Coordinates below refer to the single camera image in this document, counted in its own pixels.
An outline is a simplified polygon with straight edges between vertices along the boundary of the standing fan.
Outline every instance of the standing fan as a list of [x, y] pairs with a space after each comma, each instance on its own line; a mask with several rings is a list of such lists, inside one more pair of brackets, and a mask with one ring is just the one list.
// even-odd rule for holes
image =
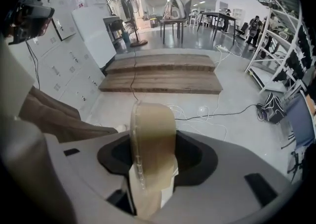
[[127, 21], [125, 21], [125, 23], [126, 24], [129, 23], [132, 25], [135, 32], [135, 36], [136, 36], [136, 41], [131, 43], [130, 46], [135, 47], [135, 46], [141, 46], [141, 45], [147, 44], [148, 43], [147, 40], [138, 39], [136, 22], [135, 22], [135, 17], [134, 17], [134, 13], [137, 13], [139, 11], [140, 1], [139, 0], [120, 0], [120, 1], [122, 3], [124, 14], [127, 18]]

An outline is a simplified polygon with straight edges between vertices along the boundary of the brown cloth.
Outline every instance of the brown cloth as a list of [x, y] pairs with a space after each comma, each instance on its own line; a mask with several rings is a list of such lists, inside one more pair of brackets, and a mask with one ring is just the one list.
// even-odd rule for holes
[[114, 128], [98, 127], [81, 121], [79, 112], [32, 87], [19, 117], [34, 123], [43, 133], [53, 134], [60, 143], [116, 134]]

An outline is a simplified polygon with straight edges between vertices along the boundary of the power strip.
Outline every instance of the power strip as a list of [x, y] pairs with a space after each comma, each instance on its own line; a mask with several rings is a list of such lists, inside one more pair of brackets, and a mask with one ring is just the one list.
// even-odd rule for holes
[[220, 49], [221, 51], [229, 52], [228, 49], [225, 46], [223, 47], [221, 45], [218, 45], [217, 48]]

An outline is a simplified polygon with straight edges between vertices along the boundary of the black bag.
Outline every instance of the black bag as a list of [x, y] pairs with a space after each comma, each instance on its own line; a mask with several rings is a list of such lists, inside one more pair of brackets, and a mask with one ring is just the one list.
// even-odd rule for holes
[[259, 29], [259, 21], [258, 21], [258, 19], [253, 19], [253, 21], [251, 23], [251, 26], [250, 26], [250, 29], [256, 30], [256, 31]]

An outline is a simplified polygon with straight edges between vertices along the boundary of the staircase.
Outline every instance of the staircase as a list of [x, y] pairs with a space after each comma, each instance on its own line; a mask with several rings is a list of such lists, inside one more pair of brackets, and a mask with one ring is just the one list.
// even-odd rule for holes
[[219, 94], [222, 86], [214, 69], [214, 63], [206, 55], [163, 54], [120, 59], [106, 69], [108, 75], [99, 89], [103, 92], [131, 92], [133, 89], [134, 92]]

